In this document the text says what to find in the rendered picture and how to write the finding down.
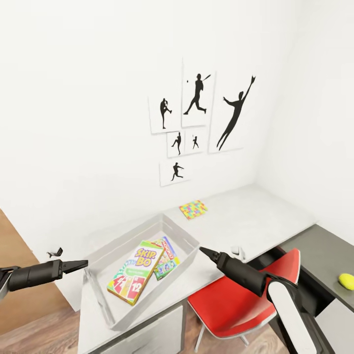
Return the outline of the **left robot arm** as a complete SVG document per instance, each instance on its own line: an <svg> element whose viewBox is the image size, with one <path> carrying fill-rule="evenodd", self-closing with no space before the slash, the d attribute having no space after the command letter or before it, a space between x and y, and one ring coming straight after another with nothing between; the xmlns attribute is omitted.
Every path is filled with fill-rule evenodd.
<svg viewBox="0 0 354 354"><path fill-rule="evenodd" d="M24 288L55 282L62 279L63 273L68 274L89 265L88 260L67 261L57 260L62 255L63 249L56 244L51 244L47 249L49 254L45 263L32 267L0 267L0 303L8 292Z"/></svg>

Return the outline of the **board game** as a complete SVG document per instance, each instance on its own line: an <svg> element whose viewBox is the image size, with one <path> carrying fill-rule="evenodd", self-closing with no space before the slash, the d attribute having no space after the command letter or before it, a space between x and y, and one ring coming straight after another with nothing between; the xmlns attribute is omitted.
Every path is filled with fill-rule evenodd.
<svg viewBox="0 0 354 354"><path fill-rule="evenodd" d="M107 291L135 306L166 248L141 241L135 252L106 286Z"/></svg>
<svg viewBox="0 0 354 354"><path fill-rule="evenodd" d="M164 252L159 264L154 270L155 276L159 281L160 279L166 277L173 269L175 269L180 264L180 260L171 244L169 243L169 240L165 236L153 241L153 243L166 248L166 251Z"/></svg>

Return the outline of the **toy box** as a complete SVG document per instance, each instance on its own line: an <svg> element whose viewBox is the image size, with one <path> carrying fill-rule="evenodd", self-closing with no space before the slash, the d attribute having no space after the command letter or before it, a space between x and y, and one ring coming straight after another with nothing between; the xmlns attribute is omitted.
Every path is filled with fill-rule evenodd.
<svg viewBox="0 0 354 354"><path fill-rule="evenodd" d="M159 281L153 272L135 306L107 291L106 286L141 241L153 242L164 236L180 260L175 269ZM160 213L84 257L88 266L83 268L107 329L124 332L193 263L199 247L192 235Z"/></svg>

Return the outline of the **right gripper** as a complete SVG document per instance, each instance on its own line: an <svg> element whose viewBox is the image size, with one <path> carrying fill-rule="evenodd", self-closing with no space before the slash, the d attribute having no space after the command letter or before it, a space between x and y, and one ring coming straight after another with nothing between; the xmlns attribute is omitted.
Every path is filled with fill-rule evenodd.
<svg viewBox="0 0 354 354"><path fill-rule="evenodd" d="M251 266L230 257L226 252L217 252L205 247L199 247L204 254L217 264L217 268L234 282L245 287L247 275Z"/></svg>

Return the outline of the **tennis ball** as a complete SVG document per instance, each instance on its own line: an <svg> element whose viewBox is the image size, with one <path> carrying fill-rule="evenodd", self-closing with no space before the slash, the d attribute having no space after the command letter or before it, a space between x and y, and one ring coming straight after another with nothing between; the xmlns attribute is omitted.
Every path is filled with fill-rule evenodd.
<svg viewBox="0 0 354 354"><path fill-rule="evenodd" d="M339 276L339 281L345 288L354 291L354 276L344 273Z"/></svg>

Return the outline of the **jigsaw puzzle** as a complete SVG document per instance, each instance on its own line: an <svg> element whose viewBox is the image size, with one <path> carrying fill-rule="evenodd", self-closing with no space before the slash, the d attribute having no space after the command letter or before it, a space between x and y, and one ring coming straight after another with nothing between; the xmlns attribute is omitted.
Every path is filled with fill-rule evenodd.
<svg viewBox="0 0 354 354"><path fill-rule="evenodd" d="M205 211L208 211L208 208L200 200L179 206L179 209L188 220L202 216Z"/></svg>

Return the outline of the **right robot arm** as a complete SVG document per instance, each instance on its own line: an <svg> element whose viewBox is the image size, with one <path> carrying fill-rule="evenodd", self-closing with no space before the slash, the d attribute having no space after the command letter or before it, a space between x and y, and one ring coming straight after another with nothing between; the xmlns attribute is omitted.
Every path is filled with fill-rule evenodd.
<svg viewBox="0 0 354 354"><path fill-rule="evenodd" d="M313 315L301 313L302 298L297 284L268 271L257 271L244 264L246 255L242 247L232 246L232 254L199 247L204 254L217 264L217 268L234 282L262 297L274 305L277 323L290 354L336 354Z"/></svg>

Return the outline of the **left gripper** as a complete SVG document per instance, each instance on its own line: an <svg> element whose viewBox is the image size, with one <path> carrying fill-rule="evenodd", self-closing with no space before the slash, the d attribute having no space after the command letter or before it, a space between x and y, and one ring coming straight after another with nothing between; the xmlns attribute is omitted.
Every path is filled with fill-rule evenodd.
<svg viewBox="0 0 354 354"><path fill-rule="evenodd" d="M28 287L34 287L55 280L62 279L63 273L68 274L73 271L82 269L89 265L88 260L67 261L54 260L52 262L45 262L34 265L30 268L28 275Z"/></svg>

